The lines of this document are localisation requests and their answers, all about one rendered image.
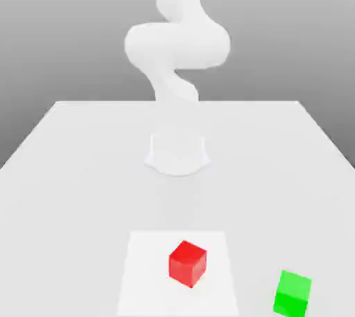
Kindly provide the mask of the small red cube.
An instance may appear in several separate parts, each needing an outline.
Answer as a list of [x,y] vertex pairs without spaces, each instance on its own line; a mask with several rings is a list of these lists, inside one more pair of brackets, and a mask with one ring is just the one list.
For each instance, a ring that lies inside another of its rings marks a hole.
[[207,251],[189,241],[182,241],[168,257],[168,275],[193,288],[207,270]]

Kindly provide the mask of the small green cube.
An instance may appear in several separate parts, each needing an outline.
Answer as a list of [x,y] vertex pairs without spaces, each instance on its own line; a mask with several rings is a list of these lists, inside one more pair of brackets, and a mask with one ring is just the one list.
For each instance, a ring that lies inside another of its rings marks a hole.
[[282,270],[273,311],[284,317],[305,317],[312,279]]

